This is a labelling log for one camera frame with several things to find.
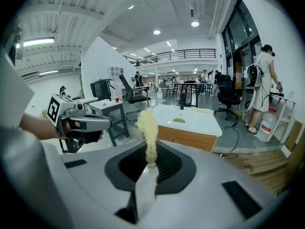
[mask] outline black cable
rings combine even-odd
[[[227,157],[227,156],[229,156],[229,155],[233,152],[233,150],[237,147],[238,140],[239,140],[239,133],[238,133],[238,131],[236,131],[236,130],[233,128],[234,126],[236,126],[236,124],[237,124],[237,123],[235,123],[233,126],[229,126],[229,125],[228,125],[228,126],[226,126],[226,127],[224,128],[224,130],[227,129],[227,128],[233,129],[233,130],[237,133],[238,137],[237,137],[236,144],[235,144],[234,148],[231,150],[231,152],[228,153],[227,155],[220,155],[220,157]]]

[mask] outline white desk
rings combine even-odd
[[[91,114],[92,113],[92,109],[90,107],[90,103],[96,102],[98,100],[99,99],[97,97],[91,97],[91,98],[80,99],[80,100],[78,100],[78,102],[84,105],[87,113]]]
[[[112,111],[118,109],[120,110],[121,119],[119,120],[112,119],[112,125],[108,129],[108,134],[110,136],[113,146],[116,146],[115,139],[118,138],[120,135],[125,134],[126,137],[129,137],[127,124],[125,120],[125,114],[123,110],[123,101],[119,101],[118,103],[116,103],[114,100],[109,101],[109,99],[104,99],[98,102],[91,103],[90,105],[92,107],[93,113],[98,112],[103,116],[108,116],[108,114]],[[119,123],[123,123],[123,128],[118,125]]]

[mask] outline wooden board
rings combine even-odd
[[[210,144],[214,145],[217,137],[214,135],[204,135],[194,132],[186,132],[182,130],[172,129],[164,126],[158,126],[158,137],[160,139],[176,137],[182,140],[188,140],[196,143]]]
[[[229,155],[225,159],[260,181],[274,194],[280,194],[289,184],[286,165],[288,159],[280,150]]]
[[[299,136],[301,129],[302,129],[302,123],[295,121],[294,125],[289,133],[289,136],[285,142],[285,146],[290,151],[293,151],[293,149],[295,148],[295,141],[296,141],[297,137]]]
[[[189,147],[198,148],[200,150],[204,150],[204,151],[207,151],[207,152],[211,152],[211,150],[213,148],[213,145],[210,145],[210,144],[196,143],[196,142],[192,142],[192,141],[182,140],[182,139],[179,139],[179,138],[176,138],[176,137],[173,139],[173,142],[178,143],[178,144],[182,144],[182,145],[186,145],[186,146],[189,146]]]

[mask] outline table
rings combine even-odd
[[[176,92],[178,92],[178,85],[181,85],[181,91],[180,93],[183,92],[183,86],[185,86],[185,107],[197,107],[198,108],[198,85],[202,85],[203,83],[174,83],[173,85],[173,92],[175,92],[175,86],[177,85],[177,90]],[[187,95],[187,86],[191,87],[191,101],[189,103],[186,103],[186,95]],[[192,86],[195,86],[195,94],[196,94],[196,105],[192,104]]]
[[[99,100],[99,98],[97,98],[97,97],[91,97],[91,98],[80,99],[80,100],[78,100],[78,102],[84,105],[85,110],[86,110],[87,113],[91,114],[92,109],[90,107],[90,104],[94,103],[98,100]]]
[[[129,137],[125,114],[123,110],[123,101],[119,101],[116,103],[115,101],[109,101],[108,99],[104,99],[101,101],[97,101],[90,104],[92,108],[92,112],[95,114],[96,112],[107,116],[110,112],[115,111],[117,109],[121,112],[121,119],[120,120],[112,120],[112,125],[108,129],[108,133],[110,136],[110,139],[112,141],[113,146],[116,146],[115,139],[118,138],[120,135],[125,134],[126,137]],[[123,123],[123,128],[118,126],[119,123]]]

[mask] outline hand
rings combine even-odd
[[[77,127],[81,126],[81,124],[78,121],[75,122],[75,125]],[[63,130],[64,130],[65,134],[69,134],[72,131],[72,129],[71,129],[70,125],[69,125],[69,122],[66,122],[65,124],[63,124]],[[101,131],[99,140],[101,140],[103,138],[102,136],[103,136],[103,131]]]

